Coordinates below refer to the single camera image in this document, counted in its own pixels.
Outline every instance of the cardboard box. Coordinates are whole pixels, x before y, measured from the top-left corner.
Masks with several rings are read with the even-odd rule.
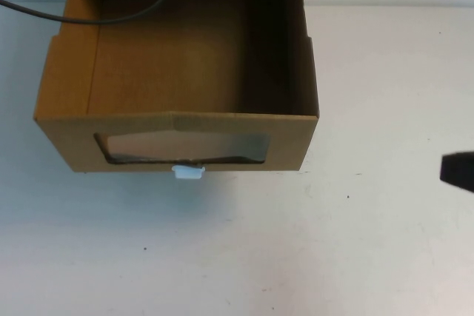
[[[155,0],[67,0],[108,19]],[[303,0],[166,0],[63,24],[35,120],[77,172],[298,170],[318,121]]]

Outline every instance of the white table surface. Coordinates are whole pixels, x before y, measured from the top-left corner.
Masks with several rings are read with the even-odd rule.
[[[1,9],[0,314],[474,315],[474,195],[438,179],[474,150],[474,10],[307,17],[302,170],[175,181],[72,173],[32,119],[59,26]]]

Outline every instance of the box side panel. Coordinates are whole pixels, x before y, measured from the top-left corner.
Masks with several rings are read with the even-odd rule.
[[[140,132],[216,132],[267,134],[267,157],[262,164],[204,164],[208,171],[298,170],[310,145],[316,117],[174,113],[97,118],[38,120],[64,160],[76,172],[170,171],[172,164],[109,164],[94,135]]]
[[[287,0],[289,60],[295,115],[319,116],[313,45],[307,34],[303,0]]]
[[[67,0],[66,17],[99,19],[99,0]],[[35,117],[84,115],[96,58],[98,26],[63,24],[44,66]]]

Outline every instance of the white tab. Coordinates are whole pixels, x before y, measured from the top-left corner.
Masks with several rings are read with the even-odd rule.
[[[206,168],[204,167],[188,167],[188,166],[174,166],[173,171],[176,179],[201,179],[202,173]]]

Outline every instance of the black wire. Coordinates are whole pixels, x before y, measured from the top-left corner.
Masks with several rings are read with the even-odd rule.
[[[142,16],[145,16],[154,10],[158,9],[158,7],[163,3],[164,0],[157,0],[155,3],[153,3],[151,6],[148,8],[139,11],[138,13],[124,16],[122,18],[117,18],[117,19],[105,19],[105,20],[87,20],[87,19],[75,19],[75,18],[66,18],[63,16],[57,16],[57,15],[52,15],[52,14],[47,14],[47,13],[42,13],[40,11],[36,11],[33,9],[29,9],[27,7],[22,7],[20,5],[10,3],[9,1],[6,0],[0,0],[0,5],[3,7],[8,7],[9,9],[19,11],[20,13],[25,13],[31,16],[36,16],[38,18],[42,19],[47,19],[51,21],[59,21],[59,22],[65,22],[68,24],[79,24],[79,25],[111,25],[111,24],[118,24],[121,22],[126,22],[126,21],[131,21],[135,20],[137,18],[141,18]]]

